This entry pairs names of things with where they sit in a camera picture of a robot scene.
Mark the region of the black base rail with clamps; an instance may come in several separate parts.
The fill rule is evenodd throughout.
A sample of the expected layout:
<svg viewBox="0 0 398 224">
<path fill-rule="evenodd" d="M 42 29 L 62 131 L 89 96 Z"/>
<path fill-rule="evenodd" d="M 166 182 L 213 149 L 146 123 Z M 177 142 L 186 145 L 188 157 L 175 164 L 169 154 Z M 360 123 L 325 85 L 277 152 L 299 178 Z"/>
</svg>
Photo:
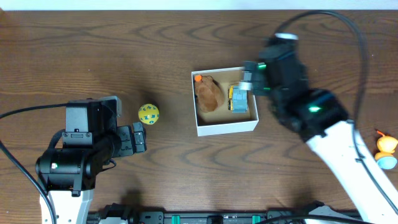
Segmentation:
<svg viewBox="0 0 398 224">
<path fill-rule="evenodd" d="M 270 209 L 251 212 L 166 212 L 136 210 L 119 204 L 105 206 L 100 212 L 89 213 L 86 224 L 229 224 L 229 223 L 365 223 L 356 211 L 336 212 L 323 203 L 315 202 L 301 211 Z"/>
</svg>

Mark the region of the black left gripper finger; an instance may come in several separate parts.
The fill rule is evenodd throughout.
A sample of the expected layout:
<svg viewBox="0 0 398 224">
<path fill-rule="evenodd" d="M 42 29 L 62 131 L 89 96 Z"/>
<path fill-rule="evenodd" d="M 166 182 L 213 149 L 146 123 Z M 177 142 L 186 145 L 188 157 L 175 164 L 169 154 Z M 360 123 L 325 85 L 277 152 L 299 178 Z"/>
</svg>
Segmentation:
<svg viewBox="0 0 398 224">
<path fill-rule="evenodd" d="M 132 128 L 134 130 L 134 134 L 146 135 L 146 130 L 141 122 L 134 122 L 132 124 Z"/>
<path fill-rule="evenodd" d="M 134 133 L 135 153 L 144 153 L 147 150 L 146 134 L 143 132 Z"/>
</svg>

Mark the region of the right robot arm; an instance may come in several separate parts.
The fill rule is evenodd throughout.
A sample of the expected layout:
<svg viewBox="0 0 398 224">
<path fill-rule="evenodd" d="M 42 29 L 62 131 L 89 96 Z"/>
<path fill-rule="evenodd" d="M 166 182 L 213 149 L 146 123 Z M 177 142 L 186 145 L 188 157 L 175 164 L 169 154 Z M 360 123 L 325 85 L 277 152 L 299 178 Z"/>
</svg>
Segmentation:
<svg viewBox="0 0 398 224">
<path fill-rule="evenodd" d="M 245 63 L 239 88 L 269 98 L 278 122 L 297 133 L 329 167 L 364 221 L 396 222 L 396 188 L 337 97 L 309 86 L 306 68 L 297 58 L 297 39 L 274 34 L 260 52 L 260 61 Z"/>
</svg>

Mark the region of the white cardboard box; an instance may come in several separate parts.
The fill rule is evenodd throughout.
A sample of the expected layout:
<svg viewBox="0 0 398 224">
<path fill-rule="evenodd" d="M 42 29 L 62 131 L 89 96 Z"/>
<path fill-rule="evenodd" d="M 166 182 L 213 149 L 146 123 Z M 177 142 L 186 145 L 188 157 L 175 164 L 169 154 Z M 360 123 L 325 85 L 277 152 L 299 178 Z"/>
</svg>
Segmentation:
<svg viewBox="0 0 398 224">
<path fill-rule="evenodd" d="M 194 71 L 191 73 L 192 83 L 195 76 L 211 76 L 223 92 L 228 96 L 230 85 L 235 85 L 243 77 L 242 67 L 219 68 L 212 70 Z M 211 136 L 217 134 L 240 133 L 253 131 L 259 122 L 256 98 L 248 93 L 248 110 L 245 113 L 234 113 L 228 110 L 228 99 L 225 99 L 222 107 L 209 113 L 199 109 L 198 100 L 193 97 L 193 108 L 198 136 Z"/>
</svg>

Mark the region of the brown plush toy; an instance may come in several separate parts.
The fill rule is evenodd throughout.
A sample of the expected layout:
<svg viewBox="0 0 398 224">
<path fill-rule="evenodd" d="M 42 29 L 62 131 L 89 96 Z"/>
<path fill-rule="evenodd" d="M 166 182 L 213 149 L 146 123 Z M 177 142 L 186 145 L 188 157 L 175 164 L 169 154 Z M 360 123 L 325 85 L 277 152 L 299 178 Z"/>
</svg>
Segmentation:
<svg viewBox="0 0 398 224">
<path fill-rule="evenodd" d="M 194 90 L 198 107 L 204 113 L 214 112 L 224 104 L 224 94 L 211 76 L 195 75 Z"/>
</svg>

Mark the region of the yellow ball with blue letters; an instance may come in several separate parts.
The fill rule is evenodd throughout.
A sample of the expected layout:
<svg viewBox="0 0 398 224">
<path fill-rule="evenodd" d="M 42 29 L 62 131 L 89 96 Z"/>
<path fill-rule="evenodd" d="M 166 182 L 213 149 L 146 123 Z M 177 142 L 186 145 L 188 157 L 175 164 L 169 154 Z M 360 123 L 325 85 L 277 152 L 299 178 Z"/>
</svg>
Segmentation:
<svg viewBox="0 0 398 224">
<path fill-rule="evenodd" d="M 157 106 L 153 104 L 144 104 L 138 111 L 139 120 L 144 124 L 154 124 L 160 117 L 160 112 Z"/>
</svg>

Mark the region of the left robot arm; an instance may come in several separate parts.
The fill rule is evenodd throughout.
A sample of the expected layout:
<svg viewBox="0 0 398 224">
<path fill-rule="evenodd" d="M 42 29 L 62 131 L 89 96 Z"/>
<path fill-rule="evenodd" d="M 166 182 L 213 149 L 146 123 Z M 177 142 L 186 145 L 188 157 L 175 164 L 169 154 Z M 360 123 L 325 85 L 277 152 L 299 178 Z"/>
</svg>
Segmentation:
<svg viewBox="0 0 398 224">
<path fill-rule="evenodd" d="M 53 136 L 35 165 L 45 192 L 42 223 L 86 223 L 96 176 L 115 158 L 146 151 L 142 123 L 118 126 L 120 115 L 117 96 L 67 103 L 65 129 Z"/>
</svg>

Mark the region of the yellow and grey toy truck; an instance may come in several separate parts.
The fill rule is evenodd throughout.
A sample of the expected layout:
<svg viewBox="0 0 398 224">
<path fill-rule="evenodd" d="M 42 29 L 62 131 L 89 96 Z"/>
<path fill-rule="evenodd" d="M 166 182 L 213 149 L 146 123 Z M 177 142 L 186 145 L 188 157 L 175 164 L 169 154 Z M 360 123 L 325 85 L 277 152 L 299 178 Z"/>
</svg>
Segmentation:
<svg viewBox="0 0 398 224">
<path fill-rule="evenodd" d="M 248 93 L 239 88 L 239 85 L 231 85 L 228 90 L 228 109 L 232 113 L 245 113 L 248 110 Z"/>
</svg>

